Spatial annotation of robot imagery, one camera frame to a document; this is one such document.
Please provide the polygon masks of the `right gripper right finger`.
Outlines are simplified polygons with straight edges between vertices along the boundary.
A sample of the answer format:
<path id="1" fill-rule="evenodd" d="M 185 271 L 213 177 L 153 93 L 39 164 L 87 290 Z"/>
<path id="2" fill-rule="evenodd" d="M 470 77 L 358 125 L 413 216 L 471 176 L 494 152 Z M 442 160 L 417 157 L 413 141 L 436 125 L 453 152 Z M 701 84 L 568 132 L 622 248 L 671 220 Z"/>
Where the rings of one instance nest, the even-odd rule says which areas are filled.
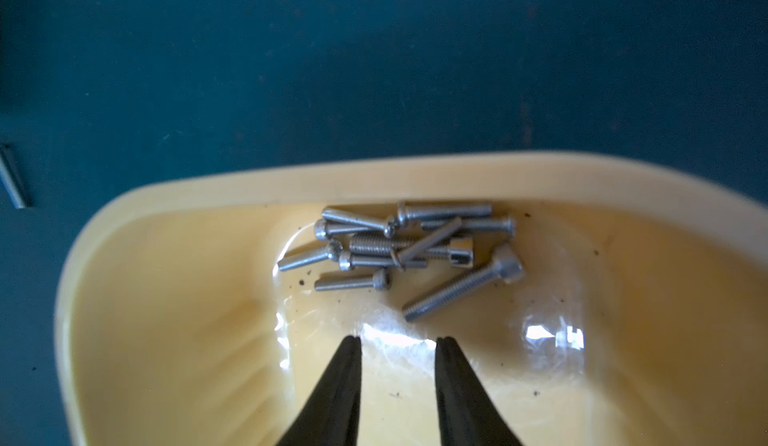
<path id="1" fill-rule="evenodd" d="M 434 376 L 442 445 L 522 444 L 453 337 L 437 339 Z"/>

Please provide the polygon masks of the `silver pan head screw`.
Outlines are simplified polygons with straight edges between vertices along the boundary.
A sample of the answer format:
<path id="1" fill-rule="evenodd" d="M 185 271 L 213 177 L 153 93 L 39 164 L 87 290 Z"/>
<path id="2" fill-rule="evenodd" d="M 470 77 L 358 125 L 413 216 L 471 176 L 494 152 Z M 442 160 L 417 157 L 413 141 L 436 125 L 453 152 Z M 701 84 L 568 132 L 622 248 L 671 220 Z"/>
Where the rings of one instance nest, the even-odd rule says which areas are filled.
<path id="1" fill-rule="evenodd" d="M 32 206 L 31 199 L 23 184 L 21 171 L 10 144 L 1 144 L 1 182 L 16 209 Z"/>

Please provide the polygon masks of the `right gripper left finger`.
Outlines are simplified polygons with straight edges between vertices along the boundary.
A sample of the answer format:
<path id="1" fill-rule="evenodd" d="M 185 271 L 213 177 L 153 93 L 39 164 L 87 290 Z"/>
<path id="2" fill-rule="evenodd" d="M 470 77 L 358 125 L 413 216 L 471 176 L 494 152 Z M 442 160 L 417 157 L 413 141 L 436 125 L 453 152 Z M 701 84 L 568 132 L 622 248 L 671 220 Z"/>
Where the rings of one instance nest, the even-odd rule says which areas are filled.
<path id="1" fill-rule="evenodd" d="M 362 346 L 346 336 L 304 407 L 277 445 L 356 445 L 362 384 Z"/>

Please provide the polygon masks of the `yellow plastic storage box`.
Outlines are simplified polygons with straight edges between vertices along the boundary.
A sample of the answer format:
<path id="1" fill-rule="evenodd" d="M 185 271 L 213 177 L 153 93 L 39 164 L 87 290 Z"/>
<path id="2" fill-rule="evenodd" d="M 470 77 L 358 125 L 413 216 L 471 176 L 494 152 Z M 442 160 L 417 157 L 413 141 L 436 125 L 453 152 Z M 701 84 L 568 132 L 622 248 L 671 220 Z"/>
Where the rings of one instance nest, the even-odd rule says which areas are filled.
<path id="1" fill-rule="evenodd" d="M 492 201 L 526 274 L 414 322 L 434 261 L 318 292 L 321 210 Z M 359 441 L 440 441 L 434 351 L 457 339 L 527 445 L 763 445 L 767 208 L 646 163 L 565 153 L 358 161 L 157 184 L 79 234 L 55 308 L 77 445 L 272 445 L 341 340 L 362 342 Z"/>

